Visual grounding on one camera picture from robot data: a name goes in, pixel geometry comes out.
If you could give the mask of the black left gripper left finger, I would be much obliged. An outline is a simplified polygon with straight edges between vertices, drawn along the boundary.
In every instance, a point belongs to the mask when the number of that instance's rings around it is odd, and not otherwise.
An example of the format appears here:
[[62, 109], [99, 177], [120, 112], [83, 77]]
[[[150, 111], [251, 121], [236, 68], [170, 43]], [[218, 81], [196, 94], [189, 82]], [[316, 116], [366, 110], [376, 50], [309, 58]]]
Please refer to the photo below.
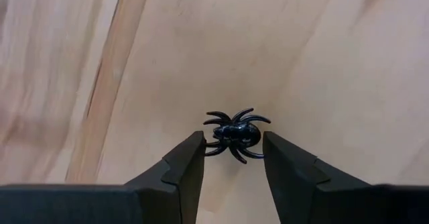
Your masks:
[[0, 224], [196, 224], [202, 131], [125, 184], [0, 186]]

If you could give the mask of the black spider decoration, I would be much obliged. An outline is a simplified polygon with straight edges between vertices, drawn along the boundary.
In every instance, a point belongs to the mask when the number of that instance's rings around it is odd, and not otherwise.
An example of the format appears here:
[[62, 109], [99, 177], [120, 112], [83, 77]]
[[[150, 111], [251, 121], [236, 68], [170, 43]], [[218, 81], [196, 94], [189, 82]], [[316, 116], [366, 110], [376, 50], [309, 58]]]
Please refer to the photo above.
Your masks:
[[264, 159], [263, 154], [251, 152], [248, 148], [257, 145], [262, 137], [259, 128], [253, 124], [253, 121], [271, 123], [271, 121], [261, 115], [250, 115], [254, 108], [241, 110], [230, 117], [222, 111], [209, 111], [206, 114], [214, 116], [214, 119], [206, 120], [204, 125], [218, 125], [213, 129], [215, 142], [205, 143], [205, 148], [214, 148], [213, 151], [206, 152], [205, 157], [217, 156], [226, 149], [242, 164], [247, 161], [244, 156], [252, 159]]

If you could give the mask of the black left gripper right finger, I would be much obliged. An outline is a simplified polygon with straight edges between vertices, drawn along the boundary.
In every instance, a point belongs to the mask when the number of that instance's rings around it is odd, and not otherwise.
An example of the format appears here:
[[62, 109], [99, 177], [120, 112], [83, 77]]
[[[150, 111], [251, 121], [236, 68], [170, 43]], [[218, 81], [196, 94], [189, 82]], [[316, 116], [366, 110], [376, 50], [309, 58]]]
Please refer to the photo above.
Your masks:
[[429, 224], [429, 186], [368, 184], [272, 131], [263, 154], [281, 224]]

